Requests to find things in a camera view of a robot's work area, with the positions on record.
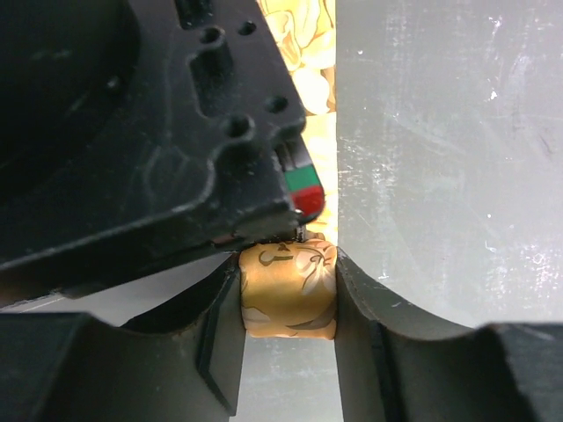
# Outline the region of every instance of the printed pattern on wrapper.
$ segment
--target printed pattern on wrapper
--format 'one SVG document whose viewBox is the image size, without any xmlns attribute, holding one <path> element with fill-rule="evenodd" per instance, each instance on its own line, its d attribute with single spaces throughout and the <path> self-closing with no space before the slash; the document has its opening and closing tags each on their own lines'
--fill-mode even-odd
<svg viewBox="0 0 563 422">
<path fill-rule="evenodd" d="M 253 337 L 334 338 L 336 246 L 323 239 L 242 252 L 242 314 Z"/>
</svg>

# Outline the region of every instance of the screw hole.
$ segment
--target screw hole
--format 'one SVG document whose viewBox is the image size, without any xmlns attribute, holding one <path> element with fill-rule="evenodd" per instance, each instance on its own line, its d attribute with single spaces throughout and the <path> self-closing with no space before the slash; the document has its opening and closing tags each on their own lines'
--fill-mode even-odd
<svg viewBox="0 0 563 422">
<path fill-rule="evenodd" d="M 250 35 L 254 31 L 256 31 L 256 24 L 251 20 L 244 22 L 240 29 L 238 29 L 238 33 L 241 35 Z"/>
<path fill-rule="evenodd" d="M 206 28 L 201 32 L 200 42 L 201 44 L 211 44 L 219 40 L 221 36 L 221 31 L 218 28 Z"/>
<path fill-rule="evenodd" d="M 281 113 L 288 108 L 288 105 L 289 102 L 287 98 L 276 95 L 266 101 L 266 110 L 270 113 Z"/>
<path fill-rule="evenodd" d="M 230 116 L 223 123 L 223 131 L 230 138 L 239 138 L 251 128 L 250 119 L 244 115 Z"/>
</svg>

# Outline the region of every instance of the gray plastic surface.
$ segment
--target gray plastic surface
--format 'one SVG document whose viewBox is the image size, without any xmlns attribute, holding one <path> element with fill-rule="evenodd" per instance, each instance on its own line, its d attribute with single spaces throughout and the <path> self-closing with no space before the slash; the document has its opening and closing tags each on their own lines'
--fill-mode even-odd
<svg viewBox="0 0 563 422">
<path fill-rule="evenodd" d="M 339 5 L 340 246 L 461 324 L 563 319 L 563 3 Z"/>
</svg>

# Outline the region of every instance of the black plastic bracket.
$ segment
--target black plastic bracket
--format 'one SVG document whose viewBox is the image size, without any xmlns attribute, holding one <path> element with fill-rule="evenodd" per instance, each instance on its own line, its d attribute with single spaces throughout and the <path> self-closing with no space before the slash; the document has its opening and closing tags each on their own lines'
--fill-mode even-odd
<svg viewBox="0 0 563 422">
<path fill-rule="evenodd" d="M 227 422 L 245 344 L 239 281 L 228 260 L 121 328 L 86 314 L 0 314 L 0 421 Z"/>
<path fill-rule="evenodd" d="M 0 203 L 0 306 L 80 296 L 305 223 L 276 153 L 303 147 L 305 112 L 256 2 L 129 3 L 138 59 L 113 114 L 82 154 Z"/>
<path fill-rule="evenodd" d="M 373 280 L 342 250 L 337 279 L 346 422 L 561 420 L 561 324 L 453 324 Z"/>
</svg>

